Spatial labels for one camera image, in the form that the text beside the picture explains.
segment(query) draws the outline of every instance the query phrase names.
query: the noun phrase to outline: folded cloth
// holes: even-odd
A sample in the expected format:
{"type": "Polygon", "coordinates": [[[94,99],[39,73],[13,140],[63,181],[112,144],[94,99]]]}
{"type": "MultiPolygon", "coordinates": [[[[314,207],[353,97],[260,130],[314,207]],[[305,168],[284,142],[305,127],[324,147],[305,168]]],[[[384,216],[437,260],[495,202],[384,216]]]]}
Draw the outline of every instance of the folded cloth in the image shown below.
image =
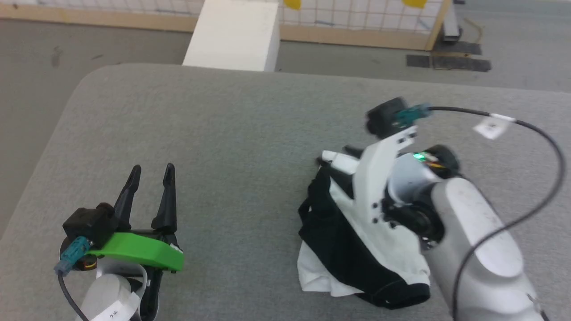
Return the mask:
{"type": "Polygon", "coordinates": [[[330,151],[322,158],[326,165],[299,208],[304,242],[297,267],[302,289],[333,296],[362,292],[360,298],[391,309],[426,301],[429,269],[417,236],[388,222],[365,226],[372,222],[363,222],[355,212],[352,191],[359,160],[330,151]]]}

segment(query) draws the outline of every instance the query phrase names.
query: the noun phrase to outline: gray floor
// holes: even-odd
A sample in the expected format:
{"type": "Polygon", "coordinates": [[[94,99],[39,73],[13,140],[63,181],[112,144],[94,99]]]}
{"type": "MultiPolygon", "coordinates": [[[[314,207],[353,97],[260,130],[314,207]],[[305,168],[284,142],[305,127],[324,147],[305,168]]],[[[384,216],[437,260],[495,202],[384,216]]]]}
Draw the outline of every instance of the gray floor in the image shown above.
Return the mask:
{"type": "MultiPolygon", "coordinates": [[[[406,67],[402,50],[293,42],[282,42],[278,69],[571,91],[571,3],[468,2],[457,6],[459,16],[483,27],[484,58],[493,66],[488,73],[406,67]]],[[[476,29],[462,25],[464,40],[475,41],[476,29]]],[[[162,31],[0,21],[0,235],[79,81],[105,65],[180,64],[190,38],[162,31]]]]}

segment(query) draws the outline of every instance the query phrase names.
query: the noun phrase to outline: gray tablecloth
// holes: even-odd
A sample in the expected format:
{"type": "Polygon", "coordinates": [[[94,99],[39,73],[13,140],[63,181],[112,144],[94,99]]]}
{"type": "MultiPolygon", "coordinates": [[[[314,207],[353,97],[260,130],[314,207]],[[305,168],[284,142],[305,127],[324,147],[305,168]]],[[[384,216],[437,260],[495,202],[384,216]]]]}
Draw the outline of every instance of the gray tablecloth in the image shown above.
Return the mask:
{"type": "MultiPolygon", "coordinates": [[[[142,181],[131,223],[149,227],[167,162],[176,166],[184,271],[167,274],[160,320],[447,320],[436,286],[419,306],[388,311],[354,296],[302,292],[297,207],[315,156],[365,146],[364,113],[410,103],[470,107],[533,122],[571,147],[571,95],[511,89],[250,73],[181,66],[102,68],[78,86],[0,240],[2,320],[72,320],[52,271],[77,208],[113,203],[131,167],[142,181]]],[[[415,148],[445,143],[500,215],[513,219],[544,196],[553,153],[516,128],[496,141],[480,119],[437,113],[419,122],[415,148]]],[[[552,320],[571,315],[569,184],[535,220],[514,230],[527,272],[552,320]]],[[[80,302],[93,272],[66,282],[80,302]]]]}

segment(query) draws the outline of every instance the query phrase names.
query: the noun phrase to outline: green plastic part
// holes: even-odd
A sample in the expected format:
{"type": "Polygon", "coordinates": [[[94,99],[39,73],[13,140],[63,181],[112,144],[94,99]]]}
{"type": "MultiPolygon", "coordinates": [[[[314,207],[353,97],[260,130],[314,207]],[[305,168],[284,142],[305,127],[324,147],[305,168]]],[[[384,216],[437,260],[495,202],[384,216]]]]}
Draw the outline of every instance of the green plastic part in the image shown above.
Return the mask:
{"type": "Polygon", "coordinates": [[[90,250],[87,254],[105,255],[170,271],[182,270],[184,262],[183,254],[167,243],[133,233],[114,233],[101,250],[90,250]]]}

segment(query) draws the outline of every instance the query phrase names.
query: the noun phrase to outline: black cable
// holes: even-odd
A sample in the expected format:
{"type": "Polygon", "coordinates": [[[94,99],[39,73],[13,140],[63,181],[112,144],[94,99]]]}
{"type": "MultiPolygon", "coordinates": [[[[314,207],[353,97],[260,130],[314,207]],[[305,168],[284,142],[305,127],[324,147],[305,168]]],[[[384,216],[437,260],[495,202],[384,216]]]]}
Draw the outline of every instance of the black cable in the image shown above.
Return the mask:
{"type": "Polygon", "coordinates": [[[77,306],[75,301],[73,301],[73,298],[71,297],[69,291],[67,290],[66,284],[63,281],[63,272],[62,271],[58,272],[58,281],[59,281],[59,286],[62,288],[63,296],[66,297],[67,302],[71,305],[71,307],[73,308],[75,313],[77,313],[77,315],[79,315],[79,317],[83,321],[89,321],[89,319],[85,316],[85,314],[83,314],[81,309],[77,306]]]}
{"type": "MultiPolygon", "coordinates": [[[[486,113],[484,111],[459,108],[459,107],[430,107],[430,110],[457,111],[460,113],[467,113],[467,114],[474,114],[474,115],[488,116],[488,117],[490,116],[490,113],[486,113]]],[[[557,177],[555,179],[555,183],[553,184],[551,190],[549,190],[549,193],[547,194],[547,196],[540,203],[538,203],[534,208],[532,208],[526,214],[524,214],[521,217],[509,222],[504,227],[498,228],[495,231],[490,232],[488,235],[486,235],[481,240],[479,240],[476,244],[474,244],[470,248],[470,250],[466,253],[466,256],[464,256],[464,258],[462,259],[462,262],[460,263],[460,268],[458,269],[458,272],[456,272],[456,277],[454,279],[454,286],[453,286],[453,291],[452,291],[452,319],[453,320],[456,320],[456,317],[458,314],[458,291],[460,288],[460,278],[462,276],[462,272],[464,272],[464,269],[468,265],[468,260],[476,252],[476,250],[482,244],[484,244],[486,241],[488,241],[489,239],[493,238],[494,236],[496,236],[496,235],[498,235],[504,231],[509,230],[510,228],[512,228],[512,227],[514,227],[520,223],[523,223],[524,221],[530,219],[532,216],[536,215],[539,211],[541,211],[547,204],[549,204],[553,200],[555,195],[557,195],[557,193],[561,190],[561,186],[563,185],[563,182],[565,180],[565,174],[566,174],[565,157],[563,156],[563,152],[559,148],[559,145],[557,144],[557,142],[549,134],[547,134],[546,132],[544,132],[543,130],[539,129],[536,126],[531,125],[530,123],[526,123],[526,122],[520,121],[520,120],[516,120],[515,123],[520,125],[520,126],[524,126],[526,128],[529,128],[529,129],[535,131],[536,133],[540,134],[553,147],[553,149],[555,151],[555,155],[557,157],[558,165],[559,165],[559,168],[557,171],[558,172],[557,177]]]]}

